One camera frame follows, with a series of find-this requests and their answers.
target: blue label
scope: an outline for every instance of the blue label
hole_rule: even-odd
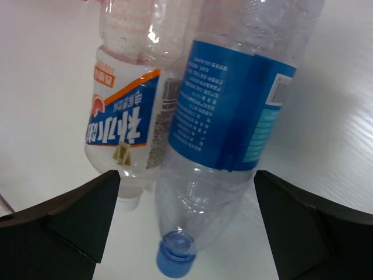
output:
[[[284,63],[194,41],[169,136],[187,159],[253,169],[295,74]]]
[[[86,142],[90,145],[146,144],[159,76],[144,77],[103,100],[93,97]]]

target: black holder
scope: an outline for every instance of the black holder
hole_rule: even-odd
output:
[[[373,279],[373,215],[267,171],[254,182],[280,280]]]
[[[0,218],[2,280],[91,280],[100,263],[120,177],[108,171],[81,187]]]

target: orange label stripe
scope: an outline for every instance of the orange label stripe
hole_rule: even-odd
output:
[[[134,80],[132,83],[126,85],[123,89],[121,89],[119,92],[114,93],[112,96],[109,96],[105,99],[105,106],[108,106],[109,104],[117,101],[119,98],[125,96],[127,93],[129,93],[132,89],[136,88],[139,85],[142,85],[143,83],[158,77],[160,75],[161,70],[155,69],[153,71],[149,71],[145,75],[141,76],[140,78]]]

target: white bottle cap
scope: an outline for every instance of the white bottle cap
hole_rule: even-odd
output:
[[[139,206],[140,197],[144,192],[141,187],[119,187],[117,205],[124,211],[133,211]]]

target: clear plastic bottle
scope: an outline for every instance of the clear plastic bottle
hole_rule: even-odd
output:
[[[182,54],[191,47],[192,40],[187,43],[185,35],[191,32],[187,22],[192,3],[101,3],[103,45],[96,53],[85,152],[100,173],[119,171],[118,201],[125,202],[122,206],[128,210],[137,207],[143,189],[151,189],[159,174],[187,63]],[[167,30],[168,25],[174,30]]]
[[[187,274],[240,207],[323,2],[205,1],[156,185],[166,276]]]

